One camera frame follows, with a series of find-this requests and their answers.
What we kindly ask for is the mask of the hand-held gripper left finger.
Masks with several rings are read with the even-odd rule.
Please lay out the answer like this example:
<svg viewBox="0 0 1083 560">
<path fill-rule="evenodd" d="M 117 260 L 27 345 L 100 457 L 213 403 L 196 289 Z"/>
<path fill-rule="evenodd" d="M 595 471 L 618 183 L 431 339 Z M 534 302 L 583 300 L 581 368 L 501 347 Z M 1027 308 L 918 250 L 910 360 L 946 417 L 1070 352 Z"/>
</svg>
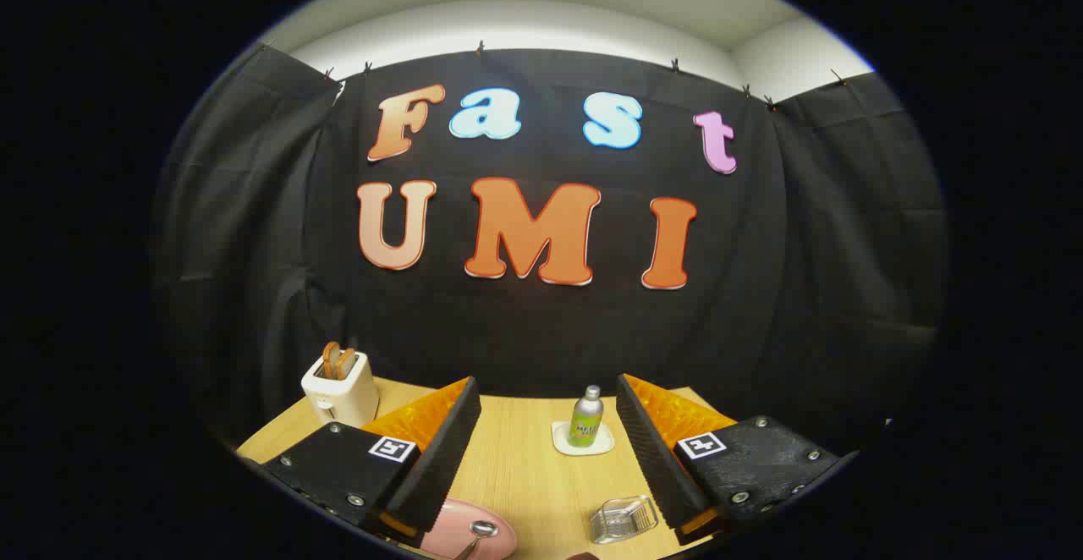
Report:
<svg viewBox="0 0 1083 560">
<path fill-rule="evenodd" d="M 416 545 L 436 525 L 481 413 L 466 376 L 367 425 L 322 425 L 261 469 L 352 528 Z"/>
</svg>

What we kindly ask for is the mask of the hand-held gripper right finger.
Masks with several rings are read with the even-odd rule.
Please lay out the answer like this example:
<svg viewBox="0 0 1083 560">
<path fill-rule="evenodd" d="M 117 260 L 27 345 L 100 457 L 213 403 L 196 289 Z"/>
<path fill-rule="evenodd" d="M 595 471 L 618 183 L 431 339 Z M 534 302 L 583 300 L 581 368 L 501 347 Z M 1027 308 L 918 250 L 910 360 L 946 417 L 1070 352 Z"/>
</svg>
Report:
<svg viewBox="0 0 1083 560">
<path fill-rule="evenodd" d="M 638 376 L 618 376 L 616 409 L 682 545 L 753 530 L 840 469 L 836 453 L 771 416 L 735 420 Z"/>
</svg>

